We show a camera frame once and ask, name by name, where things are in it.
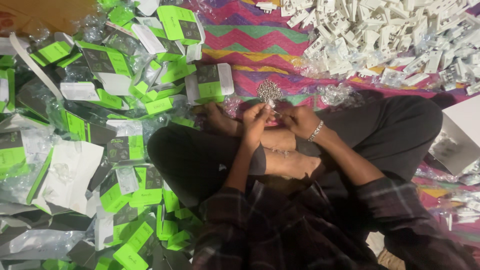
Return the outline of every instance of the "colorful mat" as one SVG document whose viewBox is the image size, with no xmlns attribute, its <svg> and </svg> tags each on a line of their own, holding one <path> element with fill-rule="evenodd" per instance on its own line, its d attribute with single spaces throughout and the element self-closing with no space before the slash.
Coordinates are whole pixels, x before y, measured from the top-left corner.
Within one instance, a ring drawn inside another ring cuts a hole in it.
<svg viewBox="0 0 480 270">
<path fill-rule="evenodd" d="M 318 85 L 337 84 L 335 79 L 312 79 L 300 75 L 298 67 L 303 51 L 309 45 L 308 32 L 297 25 L 288 27 L 289 17 L 281 17 L 280 9 L 265 14 L 255 7 L 257 0 L 190 0 L 186 7 L 198 11 L 205 28 L 202 62 L 228 63 L 232 67 L 235 92 L 244 97 L 255 97 L 258 85 L 265 79 L 278 84 L 284 96 L 312 94 Z M 350 78 L 356 89 L 371 89 L 382 93 L 380 97 L 396 95 L 434 96 L 440 90 L 427 90 L 426 85 L 438 77 L 422 82 L 417 87 L 391 89 L 373 85 L 370 78 Z M 468 99 L 462 85 L 449 91 L 460 102 Z M 301 104 L 314 104 L 311 96 L 306 100 L 294 98 Z"/>
</svg>

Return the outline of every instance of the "green and white box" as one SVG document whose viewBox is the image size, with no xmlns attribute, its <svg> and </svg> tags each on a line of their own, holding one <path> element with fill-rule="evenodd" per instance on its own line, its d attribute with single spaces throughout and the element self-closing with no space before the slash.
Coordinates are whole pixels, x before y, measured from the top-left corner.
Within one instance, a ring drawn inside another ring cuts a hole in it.
<svg viewBox="0 0 480 270">
<path fill-rule="evenodd" d="M 82 49 L 90 70 L 103 84 L 105 91 L 115 96 L 130 94 L 128 88 L 132 71 L 121 52 L 83 41 L 77 41 L 76 44 Z"/>
<path fill-rule="evenodd" d="M 202 66 L 196 74 L 185 78 L 188 101 L 199 105 L 199 99 L 211 99 L 233 94 L 232 70 L 227 63 Z"/>
<path fill-rule="evenodd" d="M 183 45 L 205 42 L 204 28 L 191 10 L 176 6 L 160 6 L 156 11 L 168 39 L 179 40 Z"/>
</svg>

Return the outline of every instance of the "person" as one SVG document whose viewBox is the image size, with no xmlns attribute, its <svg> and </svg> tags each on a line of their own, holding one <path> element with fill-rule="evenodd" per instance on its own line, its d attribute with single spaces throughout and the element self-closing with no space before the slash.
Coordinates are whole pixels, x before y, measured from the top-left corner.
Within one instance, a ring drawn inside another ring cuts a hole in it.
<svg viewBox="0 0 480 270">
<path fill-rule="evenodd" d="M 222 135 L 169 125 L 148 142 L 180 201 L 201 204 L 194 269 L 385 269 L 365 243 L 375 230 L 407 269 L 479 269 L 410 182 L 442 126 L 435 103 L 398 96 L 331 113 L 279 113 L 260 103 L 240 123 L 209 104 Z M 275 117 L 286 128 L 265 129 Z M 257 181 L 266 174 L 308 184 L 276 190 Z"/>
</svg>

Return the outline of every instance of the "product label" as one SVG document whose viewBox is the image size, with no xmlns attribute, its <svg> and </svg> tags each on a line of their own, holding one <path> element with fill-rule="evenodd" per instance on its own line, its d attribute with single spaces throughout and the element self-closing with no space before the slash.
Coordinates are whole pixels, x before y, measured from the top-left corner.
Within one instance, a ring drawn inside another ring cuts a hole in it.
<svg viewBox="0 0 480 270">
<path fill-rule="evenodd" d="M 100 101 L 93 83 L 60 83 L 60 91 L 69 100 Z"/>
</svg>

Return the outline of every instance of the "bare foot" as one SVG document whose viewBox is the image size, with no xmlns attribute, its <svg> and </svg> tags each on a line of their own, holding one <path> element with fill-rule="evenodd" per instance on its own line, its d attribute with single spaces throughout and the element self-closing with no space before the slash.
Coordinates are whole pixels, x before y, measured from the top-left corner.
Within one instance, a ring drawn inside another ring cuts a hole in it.
<svg viewBox="0 0 480 270">
<path fill-rule="evenodd" d="M 266 157 L 265 174 L 290 176 L 296 179 L 311 178 L 321 166 L 321 159 L 308 157 L 296 151 L 285 156 L 277 151 L 264 149 Z"/>
<path fill-rule="evenodd" d="M 210 102 L 207 104 L 208 123 L 223 135 L 240 137 L 243 134 L 243 124 L 223 115 L 216 104 Z"/>
</svg>

